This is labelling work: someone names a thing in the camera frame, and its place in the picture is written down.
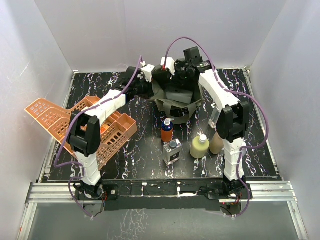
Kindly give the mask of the olive green canvas bag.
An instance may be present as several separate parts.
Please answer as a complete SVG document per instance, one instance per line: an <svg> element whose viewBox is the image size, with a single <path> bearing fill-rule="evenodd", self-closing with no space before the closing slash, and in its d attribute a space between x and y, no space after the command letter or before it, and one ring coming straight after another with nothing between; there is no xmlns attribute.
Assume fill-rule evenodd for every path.
<svg viewBox="0 0 320 240"><path fill-rule="evenodd" d="M199 77L200 72L196 70L194 80L178 80L169 70L161 70L161 65L157 65L152 72L149 100L155 102L167 118L174 119L174 124L185 124L205 101Z"/></svg>

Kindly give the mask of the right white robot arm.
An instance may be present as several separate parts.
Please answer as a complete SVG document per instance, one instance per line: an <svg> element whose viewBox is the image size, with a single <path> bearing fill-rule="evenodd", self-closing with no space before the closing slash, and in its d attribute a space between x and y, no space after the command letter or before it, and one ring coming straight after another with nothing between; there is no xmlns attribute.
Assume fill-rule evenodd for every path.
<svg viewBox="0 0 320 240"><path fill-rule="evenodd" d="M223 194L239 199L247 188L242 157L247 146L250 105L228 89L213 64L203 60L198 47L188 48L183 53L184 59L174 63L174 77L183 83L197 82L213 99L215 108L210 123L214 124L215 134L209 150L214 155L224 152Z"/></svg>

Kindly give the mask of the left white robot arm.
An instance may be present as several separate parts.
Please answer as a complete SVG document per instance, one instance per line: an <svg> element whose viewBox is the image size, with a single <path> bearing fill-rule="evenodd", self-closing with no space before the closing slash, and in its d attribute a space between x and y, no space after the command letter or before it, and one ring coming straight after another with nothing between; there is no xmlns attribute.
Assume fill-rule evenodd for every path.
<svg viewBox="0 0 320 240"><path fill-rule="evenodd" d="M80 186L76 189L86 197L97 200L103 195L97 161L97 151L102 142L101 126L111 114L135 96L151 92L154 69L155 66L144 63L140 67L129 67L124 77L114 83L101 100L86 110L72 112L65 139L82 169Z"/></svg>

